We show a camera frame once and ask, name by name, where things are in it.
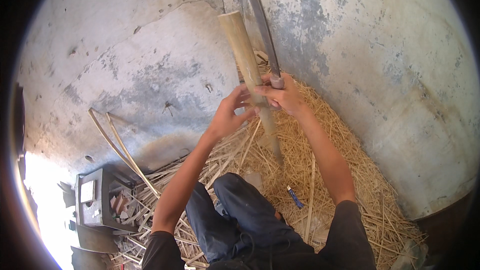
leg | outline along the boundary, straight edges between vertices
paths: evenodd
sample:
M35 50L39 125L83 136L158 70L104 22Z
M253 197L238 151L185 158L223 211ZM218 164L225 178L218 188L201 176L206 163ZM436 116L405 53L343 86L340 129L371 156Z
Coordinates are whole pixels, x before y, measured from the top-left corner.
M258 190L235 173L226 173L213 183L213 189L226 212L237 219L242 231L256 246L294 243L302 238L275 217L275 208Z
M197 182L185 208L198 244L209 263L231 259L240 240L235 224L227 221L213 207L204 185Z

person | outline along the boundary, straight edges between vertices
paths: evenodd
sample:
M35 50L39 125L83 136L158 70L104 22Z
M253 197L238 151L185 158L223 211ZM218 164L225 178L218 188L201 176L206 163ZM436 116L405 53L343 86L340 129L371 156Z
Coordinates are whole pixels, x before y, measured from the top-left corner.
M273 89L268 85L270 75L264 75L265 85L255 87L255 92L266 96L270 105L281 107L295 117L310 143L336 206L325 247L315 254L267 199L239 175L226 173L213 183L222 214L217 212L204 185L198 182L215 144L259 112L255 107L235 114L234 110L247 106L244 101L250 98L243 84L220 102L208 129L160 196L142 269L184 269L185 262L173 237L183 210L210 270L375 269L347 162L330 142L291 76L282 73L282 77L284 89Z

knife blade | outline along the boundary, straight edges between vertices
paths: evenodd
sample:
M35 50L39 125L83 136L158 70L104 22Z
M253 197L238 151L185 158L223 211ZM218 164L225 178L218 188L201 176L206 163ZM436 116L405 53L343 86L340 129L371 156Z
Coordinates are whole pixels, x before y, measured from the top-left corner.
M273 46L272 34L270 33L270 28L268 27L267 17L265 16L265 10L262 6L261 0L249 0L251 8L255 15L255 19L260 29L261 38L263 39L263 44L265 45L265 50L268 55L268 62L270 63L270 69L272 69L272 76L270 81L272 87L275 89L283 89L284 81L280 76L280 67L279 61L277 59L277 53L275 52L275 47Z

hand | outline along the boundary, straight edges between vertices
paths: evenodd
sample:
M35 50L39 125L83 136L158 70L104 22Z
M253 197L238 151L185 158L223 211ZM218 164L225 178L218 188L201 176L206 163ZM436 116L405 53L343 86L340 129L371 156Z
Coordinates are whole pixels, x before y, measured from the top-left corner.
M234 112L238 108L249 106L248 103L243 102L249 98L250 93L247 85L241 84L234 88L230 95L220 102L207 132L220 140L234 133L247 119L257 115L260 112L259 107L250 108L238 116Z
M292 77L287 73L282 73L282 78L285 82L285 87L282 90L272 88L271 86L256 86L255 92L265 96L268 103L274 107L281 106L285 111L296 117L298 113L307 105L303 101L302 95L299 93ZM264 83L270 82L271 74L261 76Z

blue object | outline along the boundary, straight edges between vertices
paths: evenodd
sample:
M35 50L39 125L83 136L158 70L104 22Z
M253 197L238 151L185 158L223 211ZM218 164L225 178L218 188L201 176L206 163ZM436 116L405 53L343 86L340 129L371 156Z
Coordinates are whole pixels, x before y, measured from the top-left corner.
M291 197L293 198L293 201L295 201L295 204L297 205L297 207L298 207L299 209L303 208L303 207L304 207L303 203L300 202L300 200L297 198L297 195L295 195L295 193L293 193L292 188L291 188L289 185L287 185L287 186L286 186L286 189L288 190L289 194L290 194Z

